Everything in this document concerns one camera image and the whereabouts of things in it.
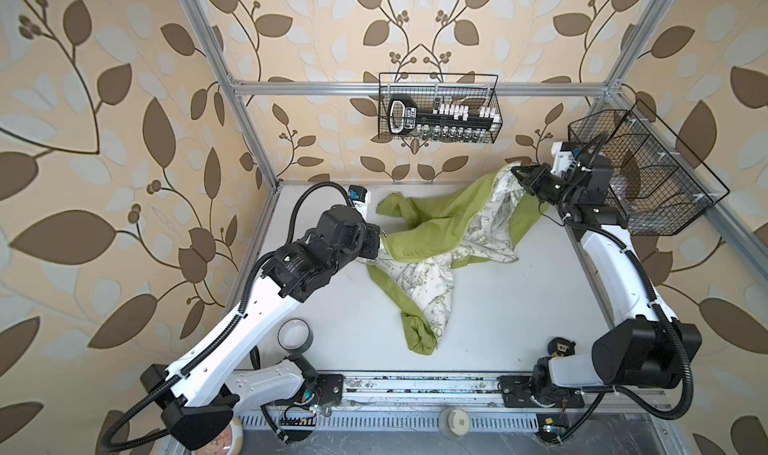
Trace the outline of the green jacket with cartoon print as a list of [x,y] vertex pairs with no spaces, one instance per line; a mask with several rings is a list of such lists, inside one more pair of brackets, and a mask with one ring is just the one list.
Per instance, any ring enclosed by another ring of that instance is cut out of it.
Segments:
[[537,199],[514,174],[519,166],[513,162],[449,194],[395,192],[378,203],[377,214],[406,227],[382,234],[367,271],[398,307],[410,351],[429,356],[437,349],[451,316],[457,269],[517,261],[517,245],[541,217]]

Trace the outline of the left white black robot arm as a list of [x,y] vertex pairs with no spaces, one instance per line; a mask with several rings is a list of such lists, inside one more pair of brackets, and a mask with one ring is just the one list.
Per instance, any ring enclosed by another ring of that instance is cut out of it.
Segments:
[[[343,203],[324,211],[316,227],[295,238],[296,210],[324,187],[339,191]],[[104,431],[100,449],[117,453],[170,436],[195,451],[215,440],[240,412],[295,396],[313,376],[300,355],[243,376],[235,370],[275,325],[346,265],[377,257],[381,230],[366,220],[369,201],[360,185],[310,186],[290,215],[286,243],[254,263],[238,304],[179,359],[145,370],[146,396]]]

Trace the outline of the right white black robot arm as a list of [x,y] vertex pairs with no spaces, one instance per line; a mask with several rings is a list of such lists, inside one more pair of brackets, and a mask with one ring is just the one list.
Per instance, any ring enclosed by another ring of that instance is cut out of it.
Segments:
[[587,354],[541,358],[532,398],[545,405],[563,390],[619,393],[654,417],[681,418],[693,402],[691,361],[702,336],[662,299],[633,247],[626,218],[606,204],[611,170],[577,165],[560,177],[542,164],[512,172],[528,194],[556,207],[577,236],[607,291],[614,323]]

